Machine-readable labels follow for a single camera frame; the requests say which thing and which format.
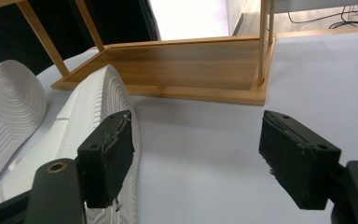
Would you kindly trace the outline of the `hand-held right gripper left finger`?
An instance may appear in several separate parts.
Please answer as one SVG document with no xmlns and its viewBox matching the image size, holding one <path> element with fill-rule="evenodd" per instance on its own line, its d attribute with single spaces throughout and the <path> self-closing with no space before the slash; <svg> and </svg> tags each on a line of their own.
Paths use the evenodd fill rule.
<svg viewBox="0 0 358 224">
<path fill-rule="evenodd" d="M 130 110 L 109 115 L 77 150 L 88 208 L 113 204 L 134 157 Z"/>
</svg>

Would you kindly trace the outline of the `white shoe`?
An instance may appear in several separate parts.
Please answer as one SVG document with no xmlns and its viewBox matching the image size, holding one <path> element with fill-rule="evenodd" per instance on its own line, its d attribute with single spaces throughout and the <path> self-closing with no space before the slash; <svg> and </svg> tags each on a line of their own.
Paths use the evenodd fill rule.
<svg viewBox="0 0 358 224">
<path fill-rule="evenodd" d="M 29 190 L 41 165 L 61 158 L 73 159 L 77 148 L 109 115 L 133 110 L 130 96 L 117 70 L 107 65 L 84 79 L 72 92 L 47 134 L 3 180 L 0 203 Z M 104 209 L 87 209 L 89 224 L 137 224 L 136 181 L 140 160 L 140 134 L 131 116 L 134 154 L 131 168 L 114 203 Z"/>
<path fill-rule="evenodd" d="M 0 173 L 40 126 L 47 99 L 35 74 L 14 60 L 0 63 Z"/>
</svg>

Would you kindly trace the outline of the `dark curtain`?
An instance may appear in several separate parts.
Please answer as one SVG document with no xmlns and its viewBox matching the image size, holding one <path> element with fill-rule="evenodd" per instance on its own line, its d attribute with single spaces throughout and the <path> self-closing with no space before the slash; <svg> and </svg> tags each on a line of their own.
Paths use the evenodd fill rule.
<svg viewBox="0 0 358 224">
<path fill-rule="evenodd" d="M 149 0 L 84 0 L 105 45 L 156 41 L 158 25 Z M 29 0 L 63 59 L 94 46 L 75 0 Z M 16 5 L 0 7 L 0 62 L 15 60 L 35 74 L 53 65 Z"/>
</svg>

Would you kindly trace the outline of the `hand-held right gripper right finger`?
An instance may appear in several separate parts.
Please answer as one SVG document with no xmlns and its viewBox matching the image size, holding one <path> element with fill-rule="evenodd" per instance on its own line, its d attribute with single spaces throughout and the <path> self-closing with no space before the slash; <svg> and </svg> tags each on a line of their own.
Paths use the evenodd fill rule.
<svg viewBox="0 0 358 224">
<path fill-rule="evenodd" d="M 341 154 L 338 147 L 296 119 L 266 110 L 258 151 L 299 208 L 325 208 Z"/>
</svg>

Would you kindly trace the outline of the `wooden shoe rack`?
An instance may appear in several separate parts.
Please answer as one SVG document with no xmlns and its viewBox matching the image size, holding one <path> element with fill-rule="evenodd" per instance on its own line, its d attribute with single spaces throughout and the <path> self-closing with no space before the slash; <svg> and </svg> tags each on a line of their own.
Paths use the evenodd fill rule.
<svg viewBox="0 0 358 224">
<path fill-rule="evenodd" d="M 16 5 L 62 78 L 55 90 L 72 90 L 92 72 L 112 64 L 132 95 L 263 105 L 274 50 L 275 0 L 260 0 L 258 35 L 104 45 L 84 0 L 75 0 L 98 53 L 70 71 L 28 0 Z"/>
</svg>

